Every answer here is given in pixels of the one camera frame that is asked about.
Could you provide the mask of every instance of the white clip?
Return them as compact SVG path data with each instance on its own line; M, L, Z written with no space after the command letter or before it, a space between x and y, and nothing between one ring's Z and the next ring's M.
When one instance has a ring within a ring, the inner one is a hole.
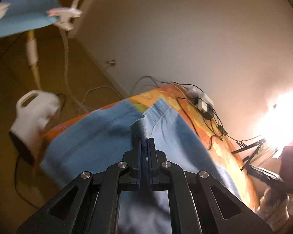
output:
M74 29L74 25L70 22L70 19L80 17L82 11L75 8L54 8L48 10L47 14L49 17L58 16L58 21L53 24L65 31L70 31Z

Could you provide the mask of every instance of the bright light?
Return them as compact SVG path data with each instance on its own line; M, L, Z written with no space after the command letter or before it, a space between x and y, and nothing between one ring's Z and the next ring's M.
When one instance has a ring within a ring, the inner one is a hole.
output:
M280 155L283 147L293 141L293 91L279 97L260 127L267 143L278 148Z

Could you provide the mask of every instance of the white plastic jug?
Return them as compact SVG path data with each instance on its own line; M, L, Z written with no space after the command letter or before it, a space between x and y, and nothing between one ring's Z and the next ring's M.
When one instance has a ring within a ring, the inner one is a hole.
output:
M60 111L58 96L41 90L28 92L16 103L16 120L9 135L15 148L29 164L33 164L38 157L43 135L58 124Z

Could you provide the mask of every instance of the metal screw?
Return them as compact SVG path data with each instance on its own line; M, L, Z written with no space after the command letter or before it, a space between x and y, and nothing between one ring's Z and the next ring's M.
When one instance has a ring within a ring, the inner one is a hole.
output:
M127 167L127 165L128 165L128 164L127 164L126 162L119 162L119 163L118 163L118 167L119 167L119 168L125 168L125 167Z
M90 176L91 174L89 172L83 172L82 174L80 174L80 177L84 179L89 178Z
M115 66L116 65L116 60L106 61L105 63L109 64L110 66Z
M199 176L200 176L201 178L208 178L209 174L208 174L207 171L200 171L200 172L199 172Z
M162 163L162 166L164 167L164 168L169 168L169 167L171 167L171 162L168 162L168 161L165 161L165 162L163 162Z

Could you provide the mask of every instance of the baseboard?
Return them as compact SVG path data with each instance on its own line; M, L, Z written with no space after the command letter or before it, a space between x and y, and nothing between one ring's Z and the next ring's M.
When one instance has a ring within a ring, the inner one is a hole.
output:
M124 97L128 98L130 97L126 91L116 82L116 80L111 76L111 74L106 70L106 64L101 64L98 62L98 60L87 50L87 48L84 47L84 45L77 39L74 38L74 40L81 46L83 51L88 55L88 57L94 62L95 65L99 67L99 69L102 71L102 73L107 77L107 79L111 82L111 84L114 86L114 88Z

